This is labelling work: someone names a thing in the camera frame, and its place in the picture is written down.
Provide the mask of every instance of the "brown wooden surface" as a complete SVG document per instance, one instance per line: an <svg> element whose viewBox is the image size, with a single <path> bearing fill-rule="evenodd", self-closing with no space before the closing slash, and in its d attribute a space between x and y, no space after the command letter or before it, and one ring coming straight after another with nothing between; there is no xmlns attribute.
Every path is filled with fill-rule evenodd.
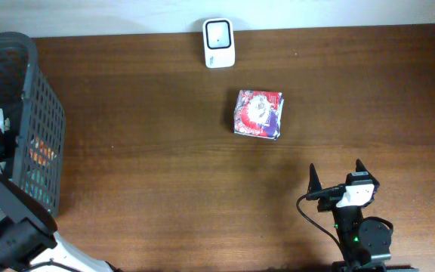
<svg viewBox="0 0 435 272"><path fill-rule="evenodd" d="M237 271L341 259L296 211L360 158L389 264L435 271L435 25L236 32L209 70L200 33L36 39L66 111L60 232L126 271ZM231 133L239 89L281 91L277 141ZM304 211L329 230L331 214Z"/></svg>

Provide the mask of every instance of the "black cable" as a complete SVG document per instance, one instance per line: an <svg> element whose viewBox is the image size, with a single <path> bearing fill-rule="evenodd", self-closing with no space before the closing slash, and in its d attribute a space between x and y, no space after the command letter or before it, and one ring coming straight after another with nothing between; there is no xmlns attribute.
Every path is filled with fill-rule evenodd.
<svg viewBox="0 0 435 272"><path fill-rule="evenodd" d="M340 246L340 242L338 242L337 238L335 238L335 236L333 236L333 234L328 232L322 226L318 225L315 221L311 220L311 218L309 218L307 215L305 215L305 213L300 209L300 201L305 199L308 195L309 195L309 193L307 193L303 196L300 196L300 198L296 202L296 209L298 210L298 212L300 212L301 216L303 216L305 219L307 219L308 222L310 222L313 226L317 227L319 230L321 230L322 232L324 232L326 235L330 236L330 238L333 239L333 241L337 244L338 249L340 249L341 255L344 257L345 264L347 265L347 270L350 271L350 264L345 256L345 251Z"/></svg>
<svg viewBox="0 0 435 272"><path fill-rule="evenodd" d="M37 268L44 267L44 266L56 266L56 267L59 267L61 269L64 269L64 270L67 270L67 271L70 271L70 272L81 272L80 270L76 270L75 268L67 267L64 264L60 264L60 263L54 262L53 260L42 262L42 263L39 263L39 264L34 264L34 265L28 267L27 269L22 270L21 272L33 271L33 270L35 270Z"/></svg>

